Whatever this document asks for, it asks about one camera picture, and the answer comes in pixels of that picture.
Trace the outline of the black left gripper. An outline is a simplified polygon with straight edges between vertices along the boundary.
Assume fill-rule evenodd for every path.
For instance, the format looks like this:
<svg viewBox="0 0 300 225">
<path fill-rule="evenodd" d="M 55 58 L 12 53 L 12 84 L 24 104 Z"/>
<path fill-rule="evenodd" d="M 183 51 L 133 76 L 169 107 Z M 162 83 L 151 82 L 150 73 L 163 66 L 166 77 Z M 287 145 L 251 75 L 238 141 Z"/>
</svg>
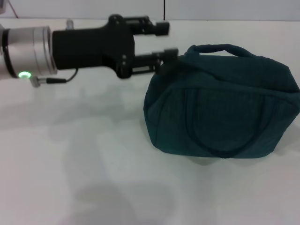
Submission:
<svg viewBox="0 0 300 225">
<path fill-rule="evenodd" d="M 167 36 L 169 22 L 153 23 L 148 16 L 112 15 L 100 28 L 56 30 L 52 54 L 58 70 L 108 67 L 120 79 L 158 72 L 162 63 L 177 60 L 177 48 L 135 56 L 133 35 Z"/>
</svg>

